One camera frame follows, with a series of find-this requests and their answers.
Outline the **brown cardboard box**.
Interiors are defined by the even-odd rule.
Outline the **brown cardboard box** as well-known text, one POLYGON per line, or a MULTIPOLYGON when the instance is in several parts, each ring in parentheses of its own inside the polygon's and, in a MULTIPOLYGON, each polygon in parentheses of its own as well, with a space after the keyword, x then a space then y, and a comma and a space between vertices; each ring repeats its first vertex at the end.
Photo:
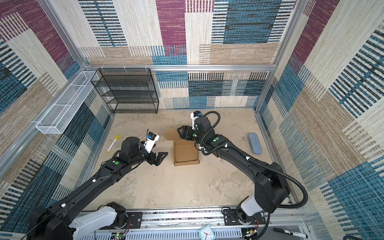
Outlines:
POLYGON ((167 141, 174 144, 174 165, 175 167, 198 165, 199 151, 195 148, 194 142, 182 140, 176 129, 167 130, 165 133, 167 141))

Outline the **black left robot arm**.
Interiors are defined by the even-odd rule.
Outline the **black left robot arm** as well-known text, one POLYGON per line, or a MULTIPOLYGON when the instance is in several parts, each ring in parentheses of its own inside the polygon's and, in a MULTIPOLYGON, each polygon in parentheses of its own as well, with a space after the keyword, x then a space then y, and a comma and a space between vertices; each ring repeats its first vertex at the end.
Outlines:
POLYGON ((167 152, 158 154, 146 150, 146 141, 126 138, 120 150, 102 163, 99 170, 84 184, 48 208, 38 207, 30 216, 27 240, 75 240, 100 228, 126 223, 126 209, 105 206, 99 211, 81 217, 79 213, 103 191, 117 183, 143 162, 159 166, 167 152))

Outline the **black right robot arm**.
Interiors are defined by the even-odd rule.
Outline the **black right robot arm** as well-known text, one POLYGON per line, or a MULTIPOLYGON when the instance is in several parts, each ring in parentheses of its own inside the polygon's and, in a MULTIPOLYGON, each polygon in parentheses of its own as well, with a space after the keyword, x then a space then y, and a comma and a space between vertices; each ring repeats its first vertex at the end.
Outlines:
POLYGON ((242 171, 254 183, 254 194, 246 197, 237 206, 237 216, 242 223, 262 211, 273 213, 288 197, 290 188, 280 165, 260 161, 235 146, 228 138, 215 133, 207 117, 195 120, 194 127, 177 129, 181 139, 201 145, 206 154, 223 159, 242 171))

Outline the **yellow-capped white marker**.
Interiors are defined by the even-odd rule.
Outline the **yellow-capped white marker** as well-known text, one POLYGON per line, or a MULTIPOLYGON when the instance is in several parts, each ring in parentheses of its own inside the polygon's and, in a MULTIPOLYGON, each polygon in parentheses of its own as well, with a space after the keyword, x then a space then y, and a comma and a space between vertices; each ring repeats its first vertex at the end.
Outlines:
POLYGON ((107 149, 107 153, 109 153, 111 151, 111 149, 113 148, 114 144, 116 143, 116 141, 119 139, 120 135, 117 135, 115 137, 115 139, 112 141, 112 143, 110 144, 110 146, 108 147, 107 149))

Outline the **blue-grey glasses case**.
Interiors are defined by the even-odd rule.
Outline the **blue-grey glasses case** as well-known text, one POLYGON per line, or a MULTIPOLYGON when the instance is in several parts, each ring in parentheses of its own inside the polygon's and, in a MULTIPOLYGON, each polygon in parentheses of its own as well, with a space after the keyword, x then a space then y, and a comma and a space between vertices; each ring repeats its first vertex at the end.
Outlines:
POLYGON ((261 142, 258 135, 256 133, 249 133, 248 140, 249 140, 250 148, 252 152, 255 155, 261 155, 263 150, 262 150, 261 142))

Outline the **small teal alarm clock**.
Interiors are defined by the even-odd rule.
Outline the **small teal alarm clock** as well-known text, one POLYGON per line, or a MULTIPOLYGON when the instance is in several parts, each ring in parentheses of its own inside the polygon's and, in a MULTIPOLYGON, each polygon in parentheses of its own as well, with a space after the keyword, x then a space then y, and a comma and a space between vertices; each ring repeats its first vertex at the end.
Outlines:
POLYGON ((210 225, 207 225, 199 230, 200 240, 215 240, 216 235, 210 225))

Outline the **black marker pen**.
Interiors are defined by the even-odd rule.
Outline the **black marker pen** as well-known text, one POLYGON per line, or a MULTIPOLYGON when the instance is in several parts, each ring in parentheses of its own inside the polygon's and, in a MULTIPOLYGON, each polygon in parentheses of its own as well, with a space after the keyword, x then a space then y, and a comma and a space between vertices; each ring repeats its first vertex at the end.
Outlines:
POLYGON ((302 238, 302 239, 308 238, 307 234, 303 234, 303 233, 299 233, 299 232, 295 232, 295 231, 290 231, 290 230, 285 230, 285 229, 280 229, 280 228, 273 228, 273 230, 274 230, 274 232, 277 232, 277 233, 287 234, 287 235, 291 235, 291 236, 302 238))

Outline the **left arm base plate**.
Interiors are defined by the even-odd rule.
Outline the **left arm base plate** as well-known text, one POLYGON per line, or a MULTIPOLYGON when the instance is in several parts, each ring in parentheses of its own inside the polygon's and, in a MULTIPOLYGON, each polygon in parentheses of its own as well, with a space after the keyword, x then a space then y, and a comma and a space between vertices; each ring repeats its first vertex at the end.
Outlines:
POLYGON ((142 224, 143 212, 118 213, 114 222, 114 229, 139 229, 142 224))

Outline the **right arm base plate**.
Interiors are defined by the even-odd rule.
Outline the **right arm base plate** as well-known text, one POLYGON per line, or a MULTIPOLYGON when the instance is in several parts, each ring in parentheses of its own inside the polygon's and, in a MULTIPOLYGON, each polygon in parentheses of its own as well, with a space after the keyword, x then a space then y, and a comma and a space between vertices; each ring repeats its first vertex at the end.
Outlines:
POLYGON ((267 221, 267 216, 264 213, 256 213, 252 217, 244 215, 243 218, 240 218, 238 215, 237 209, 231 209, 229 207, 221 208, 221 213, 224 216, 225 226, 237 226, 237 225, 265 225, 267 221))

